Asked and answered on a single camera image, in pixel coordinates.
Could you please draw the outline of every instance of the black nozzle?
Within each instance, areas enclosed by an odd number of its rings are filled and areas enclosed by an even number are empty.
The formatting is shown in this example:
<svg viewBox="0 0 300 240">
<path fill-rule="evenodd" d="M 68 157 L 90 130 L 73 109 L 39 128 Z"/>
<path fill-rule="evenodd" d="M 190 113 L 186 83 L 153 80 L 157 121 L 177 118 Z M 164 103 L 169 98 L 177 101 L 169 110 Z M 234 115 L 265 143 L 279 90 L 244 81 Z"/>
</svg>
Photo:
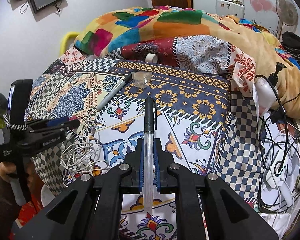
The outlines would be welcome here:
<svg viewBox="0 0 300 240">
<path fill-rule="evenodd" d="M 145 130 L 144 132 L 154 132 L 154 126 L 157 130 L 157 105 L 156 101 L 151 98 L 146 98 L 145 104 Z"/>
<path fill-rule="evenodd" d="M 276 84 L 278 82 L 278 74 L 284 68 L 287 68 L 287 67 L 284 64 L 277 62 L 277 65 L 275 66 L 275 73 L 270 74 L 270 76 L 268 78 L 273 86 L 276 86 Z"/>
</svg>

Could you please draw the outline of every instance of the plug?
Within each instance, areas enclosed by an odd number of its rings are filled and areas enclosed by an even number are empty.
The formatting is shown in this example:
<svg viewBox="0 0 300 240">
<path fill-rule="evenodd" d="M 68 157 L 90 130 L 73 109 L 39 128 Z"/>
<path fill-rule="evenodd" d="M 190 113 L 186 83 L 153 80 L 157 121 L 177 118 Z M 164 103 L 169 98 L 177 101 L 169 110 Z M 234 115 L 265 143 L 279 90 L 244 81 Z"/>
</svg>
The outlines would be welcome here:
<svg viewBox="0 0 300 240">
<path fill-rule="evenodd" d="M 278 82 L 279 72 L 284 68 L 287 68 L 287 67 L 284 64 L 277 62 L 277 65 L 275 66 L 275 73 L 270 74 L 268 79 L 274 87 L 276 86 L 276 84 Z"/>
<path fill-rule="evenodd" d="M 279 108 L 273 111 L 270 115 L 270 120 L 272 124 L 278 122 L 279 120 L 283 120 L 283 117 L 287 113 L 286 109 L 283 106 L 279 106 Z"/>
</svg>

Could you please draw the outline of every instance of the human hand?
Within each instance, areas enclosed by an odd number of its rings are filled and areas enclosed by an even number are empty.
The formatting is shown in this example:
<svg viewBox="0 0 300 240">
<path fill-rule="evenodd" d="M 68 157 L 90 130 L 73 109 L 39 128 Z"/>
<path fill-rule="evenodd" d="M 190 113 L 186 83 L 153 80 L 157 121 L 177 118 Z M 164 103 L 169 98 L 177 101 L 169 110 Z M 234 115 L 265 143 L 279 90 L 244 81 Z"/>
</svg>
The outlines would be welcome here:
<svg viewBox="0 0 300 240">
<path fill-rule="evenodd" d="M 7 174 L 14 173 L 16 171 L 16 166 L 10 162 L 1 162 L 0 163 L 0 177 L 6 181 L 10 182 L 9 176 Z M 32 161 L 29 161 L 26 165 L 26 173 L 29 175 L 27 178 L 27 185 L 30 188 L 34 181 L 34 164 Z"/>
</svg>

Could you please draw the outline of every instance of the tape roll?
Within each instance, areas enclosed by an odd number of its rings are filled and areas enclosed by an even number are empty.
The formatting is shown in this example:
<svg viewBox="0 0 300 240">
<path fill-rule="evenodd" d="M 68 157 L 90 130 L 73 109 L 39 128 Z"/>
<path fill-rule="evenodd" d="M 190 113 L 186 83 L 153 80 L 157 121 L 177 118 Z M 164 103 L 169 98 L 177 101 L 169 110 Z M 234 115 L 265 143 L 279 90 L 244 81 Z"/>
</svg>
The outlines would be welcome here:
<svg viewBox="0 0 300 240">
<path fill-rule="evenodd" d="M 158 56 L 156 54 L 149 53 L 146 56 L 146 62 L 147 63 L 157 63 L 158 62 Z"/>
</svg>

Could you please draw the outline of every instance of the clothing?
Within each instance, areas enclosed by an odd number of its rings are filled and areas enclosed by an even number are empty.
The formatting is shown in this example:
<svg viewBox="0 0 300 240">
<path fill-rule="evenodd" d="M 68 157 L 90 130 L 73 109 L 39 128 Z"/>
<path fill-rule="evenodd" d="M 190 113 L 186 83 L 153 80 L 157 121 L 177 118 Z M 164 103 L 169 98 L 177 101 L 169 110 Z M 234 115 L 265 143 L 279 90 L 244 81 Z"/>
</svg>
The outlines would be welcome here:
<svg viewBox="0 0 300 240">
<path fill-rule="evenodd" d="M 18 217 L 18 206 L 9 183 L 0 177 L 0 240 L 7 240 L 14 220 Z"/>
<path fill-rule="evenodd" d="M 282 46 L 300 65 L 300 37 L 292 32 L 282 34 Z"/>
</svg>

